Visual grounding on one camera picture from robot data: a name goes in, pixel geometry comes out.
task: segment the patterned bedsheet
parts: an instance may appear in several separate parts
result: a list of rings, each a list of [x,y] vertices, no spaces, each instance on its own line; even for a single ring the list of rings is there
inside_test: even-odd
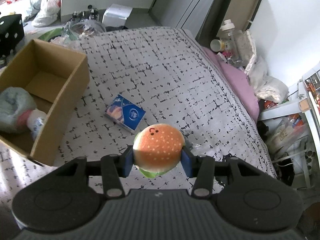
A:
[[[88,56],[90,83],[78,102],[57,152],[55,166],[85,155],[89,161],[123,152],[134,134],[104,116],[106,106],[120,93],[137,103],[146,115],[139,130],[164,122],[182,130],[202,152],[221,161],[232,154],[275,176],[266,146],[251,117],[220,71],[201,47],[180,29],[149,27],[104,33],[81,40]],[[16,192],[54,167],[40,167],[7,149],[1,151],[0,199],[7,208]],[[121,179],[130,188],[186,188],[194,179],[182,166],[155,179],[135,168]],[[90,186],[102,192],[101,178]],[[221,186],[215,182],[213,190]]]

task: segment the pink pillow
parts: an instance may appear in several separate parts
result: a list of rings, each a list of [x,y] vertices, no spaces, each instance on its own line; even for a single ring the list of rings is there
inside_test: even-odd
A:
[[[208,55],[209,59],[222,71],[232,90],[238,96],[248,114],[255,123],[257,123],[259,116],[258,99],[254,95],[253,88],[249,85],[247,75],[241,70],[219,60],[219,56],[215,55],[210,49],[205,47],[202,48]]]

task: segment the hamburger plush toy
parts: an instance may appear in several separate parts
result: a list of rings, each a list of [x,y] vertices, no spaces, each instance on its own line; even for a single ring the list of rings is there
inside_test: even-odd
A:
[[[147,178],[165,174],[179,163],[184,144],[178,129],[165,123],[150,125],[133,143],[135,165]]]

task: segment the water bottle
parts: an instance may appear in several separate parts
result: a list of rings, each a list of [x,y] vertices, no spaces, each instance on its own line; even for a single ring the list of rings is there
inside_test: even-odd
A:
[[[241,67],[243,62],[236,45],[236,36],[239,31],[235,30],[235,25],[231,20],[225,20],[224,25],[221,26],[221,30],[223,31],[222,41],[225,45],[222,54],[226,57],[227,62],[230,65],[234,67]]]

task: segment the drawn smiley face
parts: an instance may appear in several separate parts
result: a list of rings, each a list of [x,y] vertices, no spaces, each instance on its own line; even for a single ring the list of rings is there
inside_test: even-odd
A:
[[[149,129],[149,132],[150,132],[150,135],[154,135],[155,132],[158,133],[159,130],[156,130],[155,128],[150,128],[150,129]]]

